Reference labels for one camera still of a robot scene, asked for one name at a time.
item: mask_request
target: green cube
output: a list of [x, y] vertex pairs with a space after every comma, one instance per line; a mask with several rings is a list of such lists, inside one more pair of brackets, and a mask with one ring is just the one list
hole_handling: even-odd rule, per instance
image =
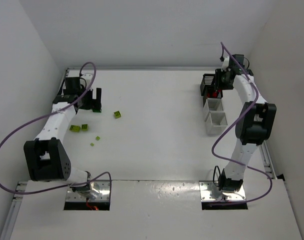
[[71, 125], [70, 127], [70, 131], [78, 133], [81, 130], [80, 126], [76, 126], [76, 125]]
[[114, 112], [114, 117], [115, 117], [116, 119], [119, 119], [121, 116], [122, 116], [122, 115], [121, 115], [120, 111]]
[[82, 130], [87, 131], [88, 130], [88, 125], [87, 124], [82, 124]]

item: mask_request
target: metal mounting plate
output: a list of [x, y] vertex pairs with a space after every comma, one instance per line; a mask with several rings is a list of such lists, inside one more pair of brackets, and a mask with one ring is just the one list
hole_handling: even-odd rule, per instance
[[238, 192], [219, 191], [212, 181], [200, 181], [199, 185], [202, 203], [243, 202], [246, 200], [243, 185]]
[[[89, 199], [89, 203], [108, 203], [110, 195], [110, 182], [109, 181], [95, 181], [95, 184], [99, 186], [99, 194], [95, 199]], [[67, 203], [86, 203], [86, 198], [79, 195], [77, 192], [69, 187], [66, 193]]]

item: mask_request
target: white tabletop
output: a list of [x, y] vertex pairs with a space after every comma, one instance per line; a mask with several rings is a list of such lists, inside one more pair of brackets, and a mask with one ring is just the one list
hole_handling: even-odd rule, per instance
[[[70, 77], [78, 76], [71, 70]], [[72, 165], [92, 175], [110, 171], [116, 180], [210, 180], [215, 165], [211, 147], [217, 137], [205, 132], [200, 83], [205, 71], [100, 70], [93, 87], [102, 88], [102, 113], [80, 110], [73, 125], [88, 124], [87, 132], [70, 132], [63, 145]], [[235, 90], [224, 91], [227, 122], [240, 114]], [[113, 112], [122, 117], [114, 119]], [[234, 129], [217, 146], [230, 157]], [[260, 151], [250, 166], [263, 170]], [[260, 177], [252, 173], [246, 177]]]
[[[244, 184], [249, 199], [268, 180]], [[27, 191], [55, 183], [29, 181]], [[113, 181], [110, 211], [66, 211], [66, 189], [25, 196], [11, 240], [300, 240], [282, 180], [248, 210], [202, 210], [198, 182]]]
[[[198, 181], [211, 180], [214, 166], [223, 169], [227, 164], [212, 156], [216, 137], [205, 133], [199, 89], [203, 74], [98, 71], [94, 87], [102, 88], [103, 112], [80, 110], [72, 124], [88, 124], [89, 131], [68, 131], [63, 145], [73, 166], [94, 176], [111, 172], [110, 211], [64, 211], [64, 188], [25, 196], [11, 240], [300, 239], [281, 180], [274, 180], [272, 192], [248, 204], [248, 210], [201, 209]], [[77, 75], [76, 70], [69, 73]], [[236, 91], [223, 94], [231, 124], [242, 104]], [[122, 117], [115, 119], [115, 111]], [[217, 153], [231, 156], [235, 142], [232, 131]], [[264, 169], [259, 150], [249, 165]], [[56, 184], [30, 181], [27, 191]], [[268, 184], [262, 174], [245, 172], [247, 199], [263, 194]]]

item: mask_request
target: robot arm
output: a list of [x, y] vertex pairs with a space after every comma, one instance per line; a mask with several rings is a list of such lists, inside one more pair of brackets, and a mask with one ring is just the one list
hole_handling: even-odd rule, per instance
[[[234, 55], [234, 58], [243, 65], [244, 56]], [[221, 69], [215, 71], [215, 77], [212, 82], [212, 91], [222, 92], [223, 90], [231, 90], [235, 88], [243, 103], [241, 114], [254, 101], [256, 93], [251, 86], [254, 83], [254, 77], [251, 70], [247, 70], [250, 81], [242, 74], [237, 65], [229, 59], [225, 58]], [[243, 163], [239, 165], [229, 162], [223, 169], [218, 180], [219, 190], [225, 192], [237, 192], [243, 184], [244, 172], [253, 153], [259, 145], [267, 140], [271, 134], [276, 106], [267, 101], [259, 93], [256, 104], [235, 126], [235, 135], [237, 137], [236, 146], [232, 154], [232, 159]]]
[[74, 107], [60, 111], [84, 91], [85, 87], [80, 84], [80, 77], [65, 78], [61, 90], [53, 101], [52, 112], [58, 111], [58, 113], [48, 118], [34, 140], [25, 143], [26, 162], [33, 181], [66, 181], [73, 184], [86, 182], [90, 178], [89, 172], [71, 166], [71, 161], [63, 147], [63, 139], [72, 118], [79, 109], [101, 111], [101, 88], [96, 89], [96, 99], [92, 98], [93, 91], [89, 90]]

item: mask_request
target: white wall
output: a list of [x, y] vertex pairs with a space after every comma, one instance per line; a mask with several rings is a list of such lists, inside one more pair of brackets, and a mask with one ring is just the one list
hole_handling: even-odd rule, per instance
[[304, 0], [280, 0], [251, 54], [262, 95], [277, 106], [268, 141], [304, 237]]
[[[18, 0], [0, 1], [0, 141], [19, 125], [51, 109], [62, 72]], [[21, 130], [0, 152], [0, 181], [14, 189], [29, 179], [23, 145], [42, 123]], [[0, 189], [0, 233], [12, 195]]]
[[62, 66], [218, 66], [249, 54], [275, 0], [20, 0]]

